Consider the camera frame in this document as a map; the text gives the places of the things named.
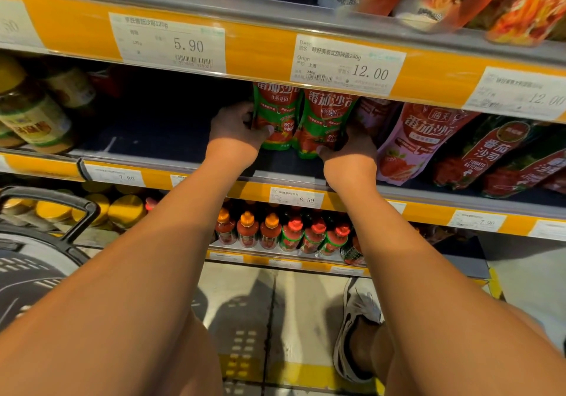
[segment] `sneaker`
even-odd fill
[[[360,316],[375,323],[383,323],[378,295],[369,278],[350,278],[344,288],[344,318],[336,345],[334,346],[334,367],[344,379],[352,382],[370,382],[371,373],[361,371],[353,362],[350,353],[350,337]]]

